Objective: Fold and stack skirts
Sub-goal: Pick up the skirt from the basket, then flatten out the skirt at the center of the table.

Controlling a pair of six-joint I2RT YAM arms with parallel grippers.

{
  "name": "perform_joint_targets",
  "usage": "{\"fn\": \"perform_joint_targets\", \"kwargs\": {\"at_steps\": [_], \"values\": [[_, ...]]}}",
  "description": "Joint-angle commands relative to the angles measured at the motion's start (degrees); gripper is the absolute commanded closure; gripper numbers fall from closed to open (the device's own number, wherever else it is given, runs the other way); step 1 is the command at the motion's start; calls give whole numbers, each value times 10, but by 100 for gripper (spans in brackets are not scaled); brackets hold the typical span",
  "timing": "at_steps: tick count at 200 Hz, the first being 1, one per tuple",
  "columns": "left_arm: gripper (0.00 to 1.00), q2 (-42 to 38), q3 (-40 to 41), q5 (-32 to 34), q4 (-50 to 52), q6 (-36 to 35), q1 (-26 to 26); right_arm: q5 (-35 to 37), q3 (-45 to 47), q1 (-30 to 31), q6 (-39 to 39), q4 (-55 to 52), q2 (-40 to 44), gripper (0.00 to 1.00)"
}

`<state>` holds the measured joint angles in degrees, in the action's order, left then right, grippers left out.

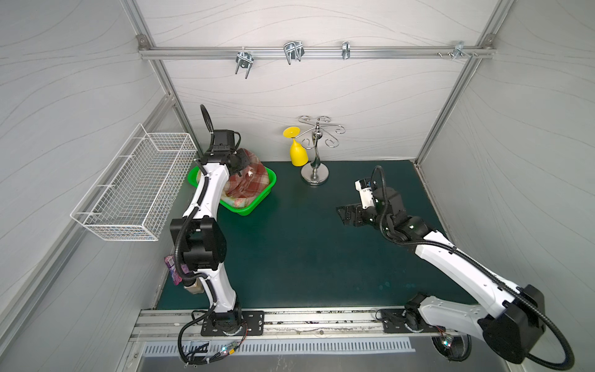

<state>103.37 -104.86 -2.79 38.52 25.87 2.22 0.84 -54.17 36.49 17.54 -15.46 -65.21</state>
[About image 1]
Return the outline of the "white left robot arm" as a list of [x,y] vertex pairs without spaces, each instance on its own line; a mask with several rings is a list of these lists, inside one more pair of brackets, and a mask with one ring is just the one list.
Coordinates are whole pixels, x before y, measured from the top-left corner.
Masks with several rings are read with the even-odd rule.
[[211,146],[198,163],[200,179],[190,206],[170,224],[174,267],[182,283],[202,285],[215,321],[234,325],[241,322],[241,308],[226,273],[227,242],[217,215],[229,177],[248,165],[249,157],[237,145]]

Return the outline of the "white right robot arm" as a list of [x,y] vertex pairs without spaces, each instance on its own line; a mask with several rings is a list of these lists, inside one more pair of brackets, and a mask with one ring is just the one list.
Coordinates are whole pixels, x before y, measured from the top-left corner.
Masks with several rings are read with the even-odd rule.
[[398,316],[408,330],[453,330],[485,342],[510,363],[536,361],[531,349],[549,328],[541,291],[531,285],[519,287],[465,254],[438,229],[409,215],[394,189],[368,179],[356,181],[355,188],[360,202],[337,209],[343,224],[373,226],[389,242],[440,269],[477,302],[463,305],[419,293]]

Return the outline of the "red plaid skirt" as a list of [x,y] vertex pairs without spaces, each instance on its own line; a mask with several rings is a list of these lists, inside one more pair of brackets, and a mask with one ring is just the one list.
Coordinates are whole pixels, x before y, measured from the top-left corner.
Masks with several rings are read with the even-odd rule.
[[229,178],[225,189],[225,195],[229,198],[257,197],[270,184],[267,169],[260,159],[249,150],[243,151],[249,163],[239,175]]

